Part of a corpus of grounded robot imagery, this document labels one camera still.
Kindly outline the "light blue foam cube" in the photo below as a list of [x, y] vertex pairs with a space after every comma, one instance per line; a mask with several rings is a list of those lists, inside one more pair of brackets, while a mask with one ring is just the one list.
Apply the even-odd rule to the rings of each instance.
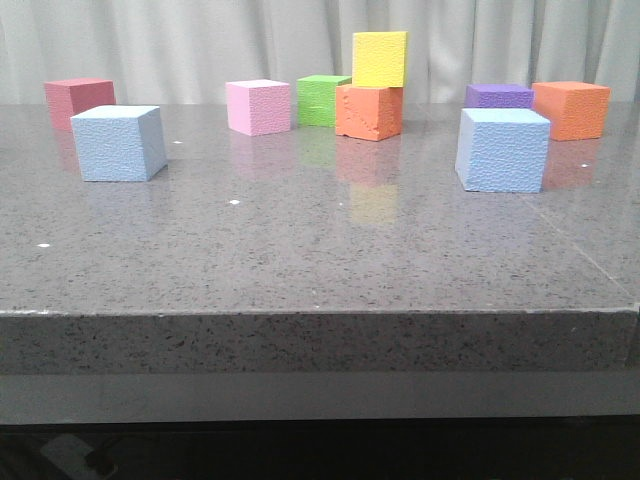
[[466, 191], [538, 193], [551, 122], [531, 109], [461, 110], [455, 171]]
[[148, 181], [167, 165], [158, 106], [97, 106], [71, 125], [85, 181]]

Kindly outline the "orange foam cube under yellow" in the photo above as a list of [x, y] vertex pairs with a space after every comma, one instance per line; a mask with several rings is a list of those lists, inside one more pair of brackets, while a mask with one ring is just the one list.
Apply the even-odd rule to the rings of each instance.
[[401, 87], [336, 87], [337, 135], [380, 141], [399, 135], [403, 124]]

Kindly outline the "green foam cube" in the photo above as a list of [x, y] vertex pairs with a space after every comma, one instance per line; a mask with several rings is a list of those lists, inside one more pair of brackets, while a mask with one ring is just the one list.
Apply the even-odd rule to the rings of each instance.
[[300, 126], [334, 127], [336, 88], [350, 84], [351, 76], [310, 75], [297, 80], [297, 115]]

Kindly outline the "pink foam cube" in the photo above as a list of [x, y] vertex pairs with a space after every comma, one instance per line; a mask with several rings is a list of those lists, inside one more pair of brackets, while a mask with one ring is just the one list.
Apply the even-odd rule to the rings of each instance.
[[291, 129], [290, 85], [268, 79], [225, 84], [230, 129], [249, 136]]

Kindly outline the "purple foam cube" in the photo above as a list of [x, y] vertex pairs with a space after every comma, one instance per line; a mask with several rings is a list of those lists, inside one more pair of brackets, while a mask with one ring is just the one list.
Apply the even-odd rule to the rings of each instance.
[[518, 84], [469, 84], [465, 108], [525, 108], [530, 109], [534, 91]]

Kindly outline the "pale grey curtain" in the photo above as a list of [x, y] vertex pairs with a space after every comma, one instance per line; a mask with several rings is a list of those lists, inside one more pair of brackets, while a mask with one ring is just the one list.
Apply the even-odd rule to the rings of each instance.
[[635, 1], [5, 1], [1, 100], [100, 77], [130, 104], [221, 103], [228, 81], [347, 75], [352, 36], [408, 35], [409, 101], [470, 83], [578, 80], [639, 96]]

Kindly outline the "red foam cube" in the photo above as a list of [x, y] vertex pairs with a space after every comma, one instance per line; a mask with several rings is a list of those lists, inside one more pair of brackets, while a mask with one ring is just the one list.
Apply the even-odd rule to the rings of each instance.
[[100, 78], [75, 78], [44, 83], [51, 124], [70, 131], [70, 118], [101, 105], [116, 103], [114, 83]]

